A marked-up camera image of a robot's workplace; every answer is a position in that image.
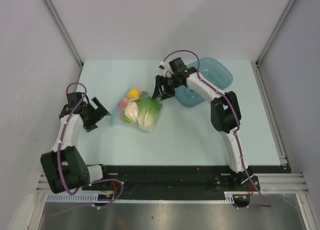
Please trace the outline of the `clear zip top bag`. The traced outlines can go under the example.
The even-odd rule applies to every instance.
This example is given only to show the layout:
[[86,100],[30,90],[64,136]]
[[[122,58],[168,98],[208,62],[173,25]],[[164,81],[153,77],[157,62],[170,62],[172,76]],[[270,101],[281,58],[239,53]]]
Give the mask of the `clear zip top bag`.
[[163,104],[146,91],[131,88],[117,102],[109,124],[133,125],[145,132],[152,132],[161,115]]

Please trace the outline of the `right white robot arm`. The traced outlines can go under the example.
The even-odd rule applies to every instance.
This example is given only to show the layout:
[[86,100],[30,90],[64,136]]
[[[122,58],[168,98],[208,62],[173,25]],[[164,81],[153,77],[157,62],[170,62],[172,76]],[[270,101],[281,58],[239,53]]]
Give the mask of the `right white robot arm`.
[[250,165],[244,156],[240,139],[240,120],[242,118],[237,95],[225,92],[206,80],[199,68],[187,67],[178,57],[169,62],[161,62],[162,75],[155,77],[154,100],[165,100],[175,96],[175,89],[185,86],[204,98],[210,104],[210,121],[216,131],[221,133],[229,157],[229,168],[233,176],[231,186],[242,191],[252,180]]

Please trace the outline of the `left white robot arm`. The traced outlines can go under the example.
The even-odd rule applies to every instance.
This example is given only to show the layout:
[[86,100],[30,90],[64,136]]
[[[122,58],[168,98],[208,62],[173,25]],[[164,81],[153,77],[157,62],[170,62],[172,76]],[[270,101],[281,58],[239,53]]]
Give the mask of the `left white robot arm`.
[[91,132],[97,122],[110,112],[96,98],[92,102],[84,93],[68,93],[67,104],[59,114],[60,129],[58,137],[47,153],[40,157],[40,162],[48,185],[54,194],[66,190],[79,189],[93,183],[98,189],[105,190],[110,186],[111,178],[104,174],[102,164],[87,165],[77,149],[81,130]]

